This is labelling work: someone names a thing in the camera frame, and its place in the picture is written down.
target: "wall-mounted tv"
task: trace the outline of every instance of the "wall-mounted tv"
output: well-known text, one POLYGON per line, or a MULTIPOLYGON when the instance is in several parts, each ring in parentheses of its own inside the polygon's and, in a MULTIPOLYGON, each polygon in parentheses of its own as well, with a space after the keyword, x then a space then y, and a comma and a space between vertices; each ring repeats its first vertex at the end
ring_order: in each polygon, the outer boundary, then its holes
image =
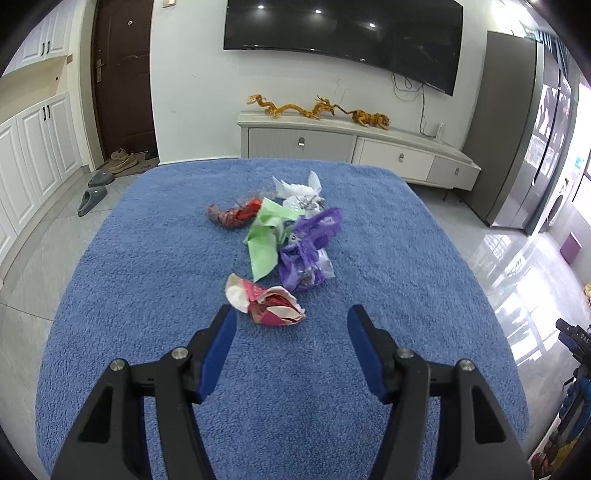
POLYGON ((320 53, 453 95, 462 25, 454 0, 228 0, 224 50, 320 53))

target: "purple stool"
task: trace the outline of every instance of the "purple stool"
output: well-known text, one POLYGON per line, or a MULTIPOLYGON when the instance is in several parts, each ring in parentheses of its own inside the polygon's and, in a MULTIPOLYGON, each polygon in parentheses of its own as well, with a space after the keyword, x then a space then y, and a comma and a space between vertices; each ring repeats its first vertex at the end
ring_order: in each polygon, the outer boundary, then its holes
POLYGON ((577 255, 581 251, 581 244, 577 240, 577 238, 573 235, 572 232, 569 233, 568 237, 562 244, 560 248, 560 255, 566 260, 566 263, 572 265, 574 259, 577 258, 577 255))

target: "refrigerator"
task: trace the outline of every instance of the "refrigerator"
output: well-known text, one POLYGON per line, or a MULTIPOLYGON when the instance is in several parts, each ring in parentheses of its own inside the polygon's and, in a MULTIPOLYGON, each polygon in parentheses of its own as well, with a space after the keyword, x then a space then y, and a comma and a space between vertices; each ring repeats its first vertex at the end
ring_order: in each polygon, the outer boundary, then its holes
POLYGON ((463 148, 482 169, 465 202, 487 225, 528 225, 558 164, 570 105, 569 83, 544 44, 488 32, 463 148))

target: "sneaker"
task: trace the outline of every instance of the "sneaker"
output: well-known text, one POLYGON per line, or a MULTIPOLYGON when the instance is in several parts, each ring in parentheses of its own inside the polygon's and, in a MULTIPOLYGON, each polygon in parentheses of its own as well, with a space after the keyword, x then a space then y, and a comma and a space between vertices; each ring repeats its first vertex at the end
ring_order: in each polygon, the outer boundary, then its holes
POLYGON ((115 161, 125 160, 127 157, 129 157, 129 154, 125 151, 124 148, 118 148, 111 154, 111 160, 115 161))
POLYGON ((113 174, 118 174, 124 170, 127 170, 128 168, 135 167, 138 164, 138 162, 138 157, 135 156, 135 153, 132 153, 123 162, 115 165, 114 167, 110 167, 109 171, 113 174))

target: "golden dragon statue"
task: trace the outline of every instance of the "golden dragon statue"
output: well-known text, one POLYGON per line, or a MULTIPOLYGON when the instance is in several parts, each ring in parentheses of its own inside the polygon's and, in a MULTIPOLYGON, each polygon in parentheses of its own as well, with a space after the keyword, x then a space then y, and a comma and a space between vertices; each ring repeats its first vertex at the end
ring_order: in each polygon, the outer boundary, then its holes
POLYGON ((288 103, 281 107, 276 107, 273 102, 269 102, 265 97, 257 93, 256 95, 251 95, 248 97, 246 101, 247 105, 252 105, 253 103, 257 103, 259 106, 265 108, 265 112, 271 115, 273 118, 279 118, 283 112, 286 110, 296 110, 300 115, 303 115, 308 118, 314 118, 316 120, 320 120, 320 114, 323 112, 330 112, 333 116, 335 114, 335 106, 330 103, 330 101, 326 98, 322 98, 318 96, 316 98, 316 104, 314 108, 310 110, 305 110, 302 107, 295 105, 293 103, 288 103))

